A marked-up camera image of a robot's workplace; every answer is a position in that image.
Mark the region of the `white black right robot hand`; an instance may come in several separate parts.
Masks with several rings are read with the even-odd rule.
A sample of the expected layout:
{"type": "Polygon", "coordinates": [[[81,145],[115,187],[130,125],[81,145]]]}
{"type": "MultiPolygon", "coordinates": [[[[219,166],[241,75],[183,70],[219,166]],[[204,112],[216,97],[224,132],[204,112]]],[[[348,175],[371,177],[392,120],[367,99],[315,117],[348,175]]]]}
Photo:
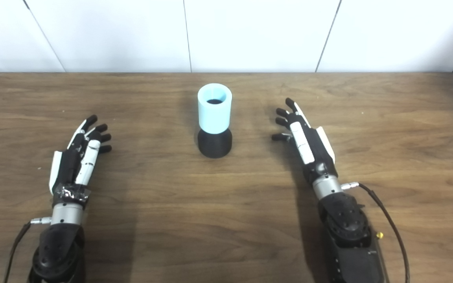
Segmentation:
{"type": "Polygon", "coordinates": [[[289,134],[272,134],[273,141],[284,141],[292,145],[301,158],[304,179],[313,184],[320,178],[338,177],[335,155],[322,127],[313,128],[300,106],[291,98],[286,98],[287,111],[277,108],[276,124],[290,131],[289,134]]]}

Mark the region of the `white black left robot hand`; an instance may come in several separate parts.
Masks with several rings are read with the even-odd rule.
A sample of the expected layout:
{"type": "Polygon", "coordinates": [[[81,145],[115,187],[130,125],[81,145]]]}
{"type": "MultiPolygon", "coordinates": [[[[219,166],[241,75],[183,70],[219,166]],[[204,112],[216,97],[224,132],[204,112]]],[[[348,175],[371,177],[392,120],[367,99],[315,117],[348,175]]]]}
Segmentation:
{"type": "Polygon", "coordinates": [[[104,134],[108,126],[106,124],[96,126],[97,120],[95,114],[83,120],[66,149],[54,152],[49,177],[53,206],[78,204],[85,209],[90,195],[88,183],[97,158],[100,154],[112,150],[112,146],[106,144],[112,136],[104,134]]]}

